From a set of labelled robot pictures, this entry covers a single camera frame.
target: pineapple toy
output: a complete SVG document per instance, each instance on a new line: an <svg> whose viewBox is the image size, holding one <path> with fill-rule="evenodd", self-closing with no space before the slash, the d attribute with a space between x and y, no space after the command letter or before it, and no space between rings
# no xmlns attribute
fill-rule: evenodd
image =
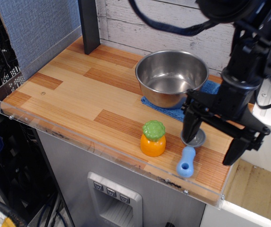
<svg viewBox="0 0 271 227"><path fill-rule="evenodd" d="M143 126L140 149L148 156L160 156L166 149L165 127L162 122L149 121Z"/></svg>

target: gray appliance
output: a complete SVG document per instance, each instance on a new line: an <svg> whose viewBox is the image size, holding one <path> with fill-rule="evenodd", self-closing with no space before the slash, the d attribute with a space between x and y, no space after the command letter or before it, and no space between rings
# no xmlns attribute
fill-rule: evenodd
<svg viewBox="0 0 271 227"><path fill-rule="evenodd" d="M205 203L37 131L76 227L199 227Z"/></svg>

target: metal bowl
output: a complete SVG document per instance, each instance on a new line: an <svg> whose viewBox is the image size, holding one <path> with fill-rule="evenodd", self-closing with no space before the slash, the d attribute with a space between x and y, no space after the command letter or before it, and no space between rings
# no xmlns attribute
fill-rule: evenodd
<svg viewBox="0 0 271 227"><path fill-rule="evenodd" d="M199 90L209 77L202 59L194 54L167 50L145 56L135 69L143 95L154 105L177 109L188 89Z"/></svg>

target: blue cloth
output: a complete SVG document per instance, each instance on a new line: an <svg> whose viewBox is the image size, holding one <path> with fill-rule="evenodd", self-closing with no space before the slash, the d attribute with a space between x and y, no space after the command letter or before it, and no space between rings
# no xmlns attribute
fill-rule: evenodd
<svg viewBox="0 0 271 227"><path fill-rule="evenodd" d="M213 81L207 80L207 82L202 86L200 89L201 92L209 93L209 94L217 94L219 90L220 84L215 83ZM181 122L184 121L184 112L181 109L165 109L158 107L156 105L153 105L151 102L148 101L148 99L144 96L141 98L141 102L157 111L160 111L170 117L173 117Z"/></svg>

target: dispenser buttons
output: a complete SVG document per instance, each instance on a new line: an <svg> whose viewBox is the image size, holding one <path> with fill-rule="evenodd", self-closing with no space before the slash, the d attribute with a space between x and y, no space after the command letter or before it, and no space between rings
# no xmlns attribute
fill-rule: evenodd
<svg viewBox="0 0 271 227"><path fill-rule="evenodd" d="M107 188L107 193L108 193L108 195L110 195L110 196L112 196L112 197L116 197L116 192L113 191L113 190L110 189L110 188Z"/></svg>
<svg viewBox="0 0 271 227"><path fill-rule="evenodd" d="M128 198L127 196L120 194L120 199L121 199L121 201L123 201L124 203L130 204L130 198Z"/></svg>
<svg viewBox="0 0 271 227"><path fill-rule="evenodd" d="M103 190L104 190L104 188L103 188L103 186L102 186L101 184L96 183L96 182L93 182L93 184L94 184L94 187L95 187L96 189L98 189L98 190L100 190L100 191L103 191Z"/></svg>

